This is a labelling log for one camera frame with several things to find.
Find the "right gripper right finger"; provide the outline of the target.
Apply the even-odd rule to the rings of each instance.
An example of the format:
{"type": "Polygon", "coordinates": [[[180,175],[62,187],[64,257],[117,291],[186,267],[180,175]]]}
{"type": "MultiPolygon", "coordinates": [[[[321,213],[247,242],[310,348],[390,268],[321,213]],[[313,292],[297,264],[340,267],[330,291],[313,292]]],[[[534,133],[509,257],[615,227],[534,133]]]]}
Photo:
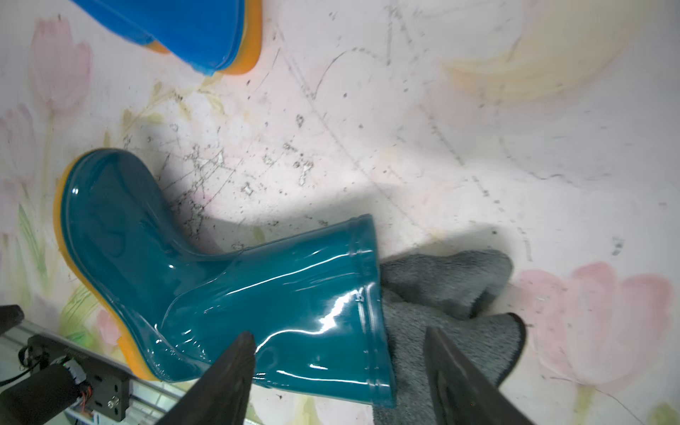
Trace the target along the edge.
{"type": "Polygon", "coordinates": [[[426,329],[423,355],[438,425],[531,422],[441,329],[426,329]]]}

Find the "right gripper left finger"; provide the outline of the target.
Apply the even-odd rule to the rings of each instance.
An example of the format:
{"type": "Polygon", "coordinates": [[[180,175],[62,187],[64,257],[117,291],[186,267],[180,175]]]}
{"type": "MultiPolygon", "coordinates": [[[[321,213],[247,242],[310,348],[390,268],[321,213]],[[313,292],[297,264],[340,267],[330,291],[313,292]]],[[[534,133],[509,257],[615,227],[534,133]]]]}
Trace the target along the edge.
{"type": "Polygon", "coordinates": [[[255,341],[241,333],[159,424],[242,425],[256,364],[255,341]]]}

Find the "grey blue microfibre cloth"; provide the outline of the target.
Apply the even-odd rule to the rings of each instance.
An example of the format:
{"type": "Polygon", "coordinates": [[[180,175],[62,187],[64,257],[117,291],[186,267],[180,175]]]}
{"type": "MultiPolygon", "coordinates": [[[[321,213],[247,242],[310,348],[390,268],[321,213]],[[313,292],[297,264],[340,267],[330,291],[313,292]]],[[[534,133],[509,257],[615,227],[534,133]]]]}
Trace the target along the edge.
{"type": "Polygon", "coordinates": [[[526,326],[514,313],[485,315],[508,286],[512,260],[501,251],[407,255],[380,267],[382,309],[396,379],[396,405],[376,407],[376,424],[433,424],[423,359],[428,327],[442,329],[493,385],[515,368],[526,326]]]}

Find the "green rubber boot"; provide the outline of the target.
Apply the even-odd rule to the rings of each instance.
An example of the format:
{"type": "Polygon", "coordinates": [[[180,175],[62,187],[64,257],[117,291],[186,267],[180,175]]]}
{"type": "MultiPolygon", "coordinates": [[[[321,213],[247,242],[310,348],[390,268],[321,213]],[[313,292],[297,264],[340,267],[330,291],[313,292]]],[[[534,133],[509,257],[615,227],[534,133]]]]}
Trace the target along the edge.
{"type": "Polygon", "coordinates": [[[255,384],[395,405],[370,215],[242,251],[202,253],[141,159],[97,149],[63,173],[53,226],[69,268],[115,318],[136,376],[198,379],[249,332],[255,384]]]}

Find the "blue rubber boot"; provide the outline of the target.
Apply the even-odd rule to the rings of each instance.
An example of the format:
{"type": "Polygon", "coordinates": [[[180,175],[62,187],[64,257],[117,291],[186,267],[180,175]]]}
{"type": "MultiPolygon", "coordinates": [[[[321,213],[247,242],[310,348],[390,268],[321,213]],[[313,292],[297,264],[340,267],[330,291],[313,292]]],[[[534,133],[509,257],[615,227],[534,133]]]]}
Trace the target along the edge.
{"type": "Polygon", "coordinates": [[[246,74],[259,61],[261,0],[77,0],[90,17],[134,44],[172,53],[201,74],[246,74]]]}

